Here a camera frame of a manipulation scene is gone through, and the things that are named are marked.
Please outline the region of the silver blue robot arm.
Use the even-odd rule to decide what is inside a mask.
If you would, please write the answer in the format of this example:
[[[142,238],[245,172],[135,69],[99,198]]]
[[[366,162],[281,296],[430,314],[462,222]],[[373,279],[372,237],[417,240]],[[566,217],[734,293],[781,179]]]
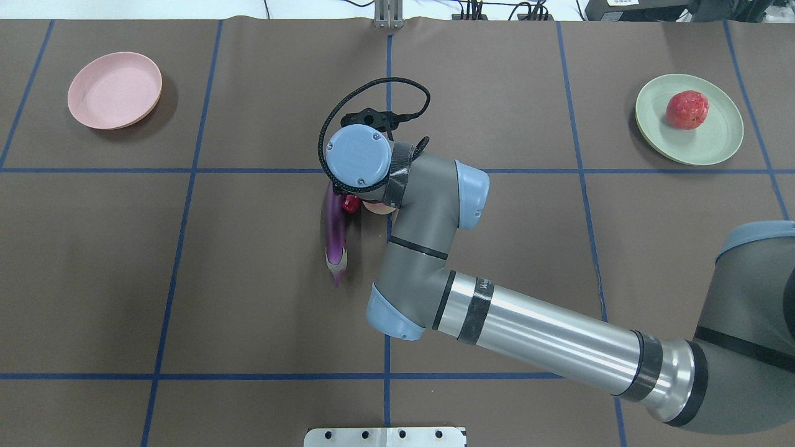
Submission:
[[[366,311],[378,331],[445,333],[635,402],[670,427],[744,435],[793,420],[793,222],[730,231],[719,221],[772,209],[761,174],[566,169],[492,181],[421,150],[362,124],[319,147],[331,191],[399,212]],[[546,204],[523,210],[534,186]],[[448,266],[455,232],[491,215],[491,190],[511,202],[494,223],[553,212],[545,231],[497,236],[542,254],[515,266],[494,255],[497,265],[532,280],[551,263],[549,291],[590,279],[598,317]]]

